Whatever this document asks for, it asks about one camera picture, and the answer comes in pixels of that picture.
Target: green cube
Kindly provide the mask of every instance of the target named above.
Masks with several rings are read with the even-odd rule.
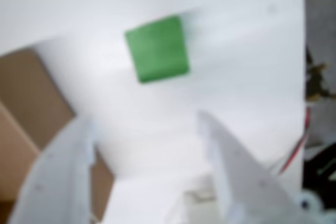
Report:
[[[187,52],[178,16],[143,25],[127,31],[125,35],[140,82],[188,72]]]

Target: brown cardboard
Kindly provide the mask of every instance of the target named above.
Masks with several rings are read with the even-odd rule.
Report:
[[[0,201],[15,200],[39,151],[0,103]]]
[[[0,201],[14,200],[39,150],[74,114],[29,49],[0,58]],[[91,169],[92,212],[101,220],[113,175],[97,153]]]
[[[41,150],[73,118],[68,103],[29,49],[0,58],[0,100]]]
[[[7,223],[8,217],[12,212],[14,201],[0,202],[0,224]]]
[[[100,154],[96,153],[96,163],[91,169],[92,212],[101,220],[113,185],[113,175]]]

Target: white plastic part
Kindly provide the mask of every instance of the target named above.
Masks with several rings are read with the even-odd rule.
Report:
[[[86,118],[65,126],[32,166],[9,224],[89,224],[95,139]]]
[[[199,120],[225,223],[316,223],[219,121],[205,112]]]

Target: green block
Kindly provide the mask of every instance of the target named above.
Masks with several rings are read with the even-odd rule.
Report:
[[[178,16],[126,32],[140,82],[178,76],[189,71],[182,24]]]

